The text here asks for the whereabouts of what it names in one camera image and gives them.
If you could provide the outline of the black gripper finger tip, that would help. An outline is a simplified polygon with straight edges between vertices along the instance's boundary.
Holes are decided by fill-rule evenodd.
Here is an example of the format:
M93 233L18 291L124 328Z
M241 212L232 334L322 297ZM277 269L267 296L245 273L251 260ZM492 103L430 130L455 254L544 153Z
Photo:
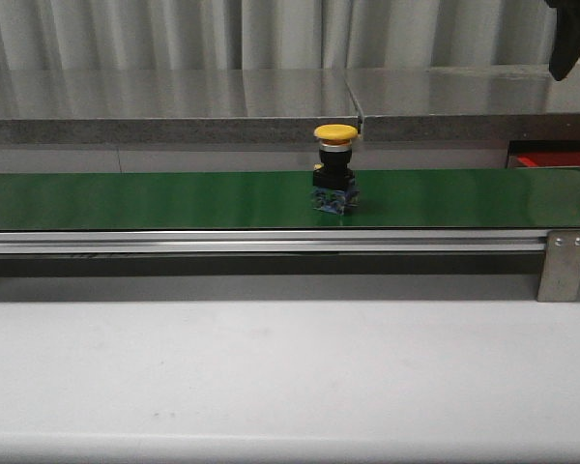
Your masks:
M548 70L564 80L580 58L580 0L545 0L556 12L556 29Z

